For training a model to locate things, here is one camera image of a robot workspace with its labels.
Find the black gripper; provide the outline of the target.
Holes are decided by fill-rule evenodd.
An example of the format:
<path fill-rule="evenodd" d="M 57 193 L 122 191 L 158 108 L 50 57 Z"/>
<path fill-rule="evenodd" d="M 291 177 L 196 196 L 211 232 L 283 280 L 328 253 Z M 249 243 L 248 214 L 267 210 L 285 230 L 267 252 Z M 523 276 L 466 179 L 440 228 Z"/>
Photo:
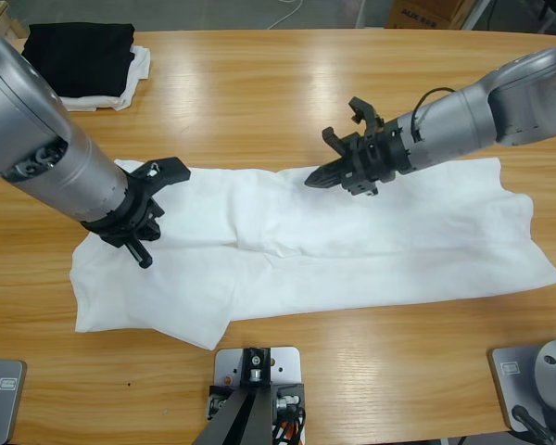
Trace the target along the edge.
<path fill-rule="evenodd" d="M 335 135 L 332 127 L 322 131 L 323 141 L 340 158 L 318 167 L 305 180 L 311 188 L 331 188 L 341 185 L 351 195 L 376 195 L 376 183 L 388 183 L 396 175 L 412 172 L 409 154 L 401 136 L 403 129 L 396 120 L 389 121 L 380 133 L 344 138 Z"/>
<path fill-rule="evenodd" d="M 156 218 L 162 216 L 164 210 L 153 196 L 164 186 L 163 176 L 157 171 L 125 172 L 124 178 L 127 187 L 121 204 L 104 218 L 81 222 L 81 225 L 115 248 L 126 247 L 138 265 L 146 269 L 153 260 L 143 241 L 160 238 Z"/>

